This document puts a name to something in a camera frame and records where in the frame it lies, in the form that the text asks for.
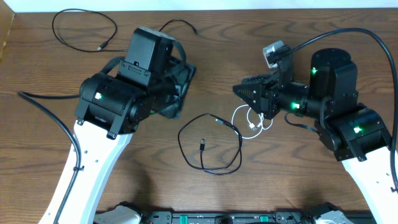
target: wood grain surface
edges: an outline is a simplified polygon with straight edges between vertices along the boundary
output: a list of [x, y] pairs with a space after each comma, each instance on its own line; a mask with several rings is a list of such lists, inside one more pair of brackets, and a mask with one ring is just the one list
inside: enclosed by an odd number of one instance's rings
[[[67, 159], [70, 142], [43, 112], [20, 99], [18, 90], [43, 95], [78, 93], [82, 81], [111, 58], [125, 53], [88, 54], [66, 48], [51, 31], [53, 13], [17, 14], [0, 64], [0, 222], [37, 223], [45, 212]], [[397, 9], [109, 12], [119, 32], [108, 49], [127, 49], [136, 27], [161, 27], [169, 19], [186, 19], [199, 30], [174, 23], [164, 32], [183, 44], [197, 66], [178, 120], [151, 116], [139, 125], [132, 142], [112, 171], [98, 210], [127, 200], [141, 208], [176, 211], [267, 211], [303, 209], [329, 201], [346, 211], [368, 210], [354, 181], [333, 154], [309, 131], [289, 126], [281, 112], [259, 137], [243, 142], [243, 164], [235, 174], [213, 177], [187, 166], [177, 143], [179, 129], [194, 116], [213, 113], [231, 119], [243, 102], [232, 86], [242, 78], [269, 72], [262, 48], [283, 40], [296, 46], [342, 27], [374, 31], [398, 58]], [[55, 23], [69, 43], [96, 49], [113, 32], [105, 18], [65, 13]], [[294, 55], [296, 80], [309, 81], [310, 58], [319, 49], [347, 50], [358, 66], [359, 101], [374, 108], [392, 128], [393, 88], [386, 56], [370, 37], [328, 37]], [[77, 100], [40, 101], [69, 128]], [[244, 135], [246, 110], [236, 125]], [[291, 117], [294, 122], [313, 120]], [[198, 164], [200, 139], [206, 139], [205, 164], [225, 164], [236, 150], [234, 133], [210, 118], [182, 133], [188, 158]]]

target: black cable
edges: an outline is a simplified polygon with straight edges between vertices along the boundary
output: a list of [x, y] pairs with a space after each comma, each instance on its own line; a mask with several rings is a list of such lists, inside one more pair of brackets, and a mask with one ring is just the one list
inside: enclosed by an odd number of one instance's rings
[[28, 97], [33, 97], [37, 99], [45, 99], [45, 100], [69, 100], [69, 99], [75, 99], [79, 98], [80, 95], [70, 95], [70, 96], [42, 96], [42, 95], [36, 95], [32, 93], [27, 93], [25, 91], [21, 91], [25, 96]]
[[166, 26], [167, 26], [168, 24], [170, 24], [171, 22], [184, 22], [184, 23], [186, 23], [186, 25], [188, 25], [188, 26], [190, 26], [190, 27], [192, 28], [192, 30], [193, 30], [194, 33], [196, 33], [196, 34], [199, 33], [199, 31], [198, 31], [191, 23], [189, 23], [189, 22], [187, 22], [187, 21], [185, 21], [185, 20], [183, 20], [183, 19], [172, 19], [172, 20], [166, 22], [166, 23], [162, 26], [162, 28], [159, 29], [159, 32], [162, 32], [163, 28], [166, 27]]
[[392, 191], [397, 192], [398, 193], [398, 177], [396, 175], [396, 167], [395, 167], [395, 153], [396, 153], [396, 142], [397, 142], [397, 131], [398, 131], [398, 81], [397, 81], [397, 71], [396, 71], [396, 67], [394, 64], [394, 59], [392, 59], [392, 55], [390, 53], [390, 51], [388, 50], [387, 46], [385, 45], [385, 43], [380, 39], [380, 37], [378, 37], [375, 33], [373, 33], [370, 30], [367, 29], [362, 29], [362, 28], [345, 28], [345, 29], [338, 29], [338, 30], [333, 30], [330, 32], [326, 32], [324, 34], [321, 34], [319, 36], [316, 36], [302, 44], [300, 44], [299, 46], [287, 51], [286, 53], [282, 54], [282, 57], [287, 56], [288, 54], [291, 54], [297, 50], [300, 50], [301, 48], [307, 46], [308, 44], [311, 44], [317, 40], [320, 40], [324, 37], [328, 37], [330, 35], [334, 35], [334, 34], [340, 34], [340, 33], [344, 33], [344, 32], [361, 32], [367, 35], [370, 35], [379, 45], [380, 47], [383, 49], [384, 53], [386, 53], [386, 56], [388, 58], [388, 61], [390, 63], [390, 68], [391, 68], [391, 73], [392, 73], [392, 81], [393, 81], [393, 85], [394, 85], [394, 121], [393, 121], [393, 125], [392, 125], [392, 139], [391, 139], [391, 144], [389, 146], [389, 149], [392, 151], [391, 152], [391, 156], [390, 156], [390, 165], [391, 165], [391, 176], [392, 176], [392, 180], [394, 182], [394, 187], [395, 189], [392, 189]]
[[[66, 43], [63, 39], [60, 39], [57, 34], [55, 33], [55, 29], [54, 29], [54, 22], [55, 22], [55, 18], [57, 18], [57, 16], [65, 11], [83, 11], [83, 12], [91, 12], [91, 13], [95, 13], [95, 14], [99, 14], [107, 19], [109, 19], [113, 25], [114, 25], [114, 32], [112, 34], [112, 36], [104, 41], [99, 47], [98, 50], [84, 50], [84, 49], [79, 49], [77, 47], [74, 47], [68, 43]], [[62, 11], [59, 11], [56, 13], [56, 15], [54, 15], [53, 19], [52, 19], [52, 32], [54, 33], [55, 38], [63, 45], [71, 48], [71, 49], [75, 49], [81, 52], [88, 52], [88, 53], [97, 53], [97, 52], [127, 52], [127, 50], [104, 50], [104, 48], [107, 46], [107, 44], [109, 43], [109, 41], [116, 35], [116, 33], [118, 32], [118, 25], [116, 24], [116, 22], [110, 18], [109, 16], [101, 13], [101, 12], [96, 12], [96, 11], [90, 11], [90, 10], [86, 10], [86, 9], [64, 9]]]
[[312, 131], [312, 132], [314, 132], [314, 133], [317, 133], [317, 134], [319, 135], [319, 132], [318, 132], [315, 128], [313, 128], [313, 127], [311, 127], [311, 126], [309, 126], [309, 125], [291, 123], [291, 122], [287, 119], [287, 115], [289, 115], [289, 114], [291, 114], [291, 113], [286, 113], [286, 114], [285, 114], [285, 121], [286, 121], [286, 123], [288, 123], [288, 124], [290, 124], [290, 125], [292, 125], [292, 126], [295, 126], [295, 127], [307, 129], [307, 130]]
[[65, 134], [67, 134], [69, 140], [71, 141], [73, 147], [75, 148], [75, 152], [76, 152], [76, 165], [73, 168], [73, 175], [72, 178], [70, 179], [70, 183], [69, 186], [67, 188], [67, 191], [65, 192], [65, 195], [63, 196], [62, 202], [58, 208], [57, 214], [55, 215], [55, 219], [54, 219], [54, 224], [58, 223], [58, 220], [61, 216], [62, 210], [68, 200], [69, 194], [72, 190], [73, 184], [76, 181], [77, 178], [77, 174], [80, 170], [82, 170], [81, 166], [81, 150], [80, 150], [80, 145], [78, 143], [78, 141], [73, 137], [73, 134], [69, 131], [68, 127], [55, 115], [53, 114], [51, 111], [49, 111], [46, 107], [42, 106], [40, 103], [36, 102], [35, 100], [33, 100], [30, 97], [34, 97], [34, 98], [40, 98], [40, 99], [54, 99], [55, 97], [58, 97], [58, 99], [62, 98], [63, 99], [68, 99], [68, 98], [64, 98], [65, 96], [40, 96], [40, 95], [35, 95], [35, 94], [31, 94], [31, 93], [26, 93], [24, 91], [20, 91], [18, 93], [18, 95], [28, 101], [29, 103], [31, 103], [32, 105], [34, 105], [35, 107], [37, 107], [38, 109], [40, 109], [41, 111], [43, 111], [45, 114], [47, 114], [51, 119], [53, 119], [62, 129], [63, 132], [65, 132]]
[[323, 97], [322, 102], [321, 102], [321, 108], [319, 111], [319, 122], [323, 129], [326, 129], [324, 113], [325, 113], [326, 102], [329, 100], [331, 100], [331, 98], [329, 96]]
[[[238, 140], [239, 140], [239, 148], [238, 148], [238, 151], [236, 152], [236, 154], [235, 154], [235, 156], [233, 157], [232, 161], [231, 161], [226, 167], [210, 168], [210, 169], [204, 168], [204, 166], [203, 166], [203, 159], [202, 159], [202, 152], [203, 152], [202, 150], [201, 150], [201, 153], [200, 153], [201, 167], [194, 166], [194, 165], [192, 165], [192, 164], [188, 161], [187, 157], [186, 157], [185, 154], [184, 154], [184, 151], [182, 150], [182, 146], [181, 146], [181, 142], [180, 142], [180, 134], [181, 134], [181, 132], [182, 132], [190, 123], [194, 122], [194, 120], [196, 120], [196, 119], [198, 119], [198, 118], [201, 118], [202, 116], [212, 116], [212, 117], [216, 118], [216, 121], [217, 121], [217, 122], [219, 122], [220, 124], [223, 124], [223, 125], [225, 125], [225, 126], [231, 128], [233, 131], [236, 131], [237, 134], [238, 134]], [[204, 171], [204, 172], [206, 172], [207, 174], [210, 174], [210, 175], [228, 175], [228, 174], [232, 174], [232, 173], [236, 172], [236, 171], [241, 167], [241, 164], [242, 164], [242, 142], [243, 142], [242, 134], [239, 132], [239, 129], [238, 129], [235, 125], [231, 124], [229, 121], [224, 120], [223, 118], [217, 117], [217, 116], [215, 116], [215, 115], [213, 115], [213, 114], [210, 114], [210, 113], [201, 114], [201, 115], [197, 116], [196, 118], [193, 118], [192, 120], [190, 120], [187, 124], [185, 124], [185, 125], [181, 128], [181, 130], [178, 132], [177, 139], [178, 139], [178, 145], [180, 146], [180, 150], [181, 150], [181, 153], [182, 153], [183, 158], [185, 159], [185, 162], [187, 162], [187, 164], [188, 164], [190, 167], [194, 168], [194, 169], [202, 170], [202, 171]], [[240, 159], [239, 159], [239, 165], [237, 166], [237, 168], [233, 169], [232, 171], [225, 172], [225, 173], [214, 173], [214, 172], [210, 172], [210, 171], [221, 171], [221, 170], [226, 170], [226, 169], [228, 169], [228, 168], [231, 167], [231, 165], [234, 163], [234, 161], [235, 161], [235, 159], [237, 158], [238, 154], [240, 155]]]

